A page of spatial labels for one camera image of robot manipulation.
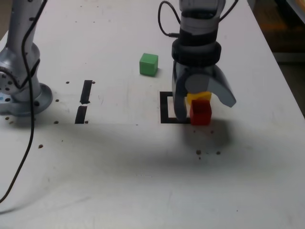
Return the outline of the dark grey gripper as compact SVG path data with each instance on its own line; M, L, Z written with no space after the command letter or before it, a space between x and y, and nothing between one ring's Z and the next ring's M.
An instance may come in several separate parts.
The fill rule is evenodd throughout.
M231 87L222 70L216 65L193 67L173 62L172 93L176 118L184 122L187 117L185 97L187 92L211 92L228 107L236 104Z

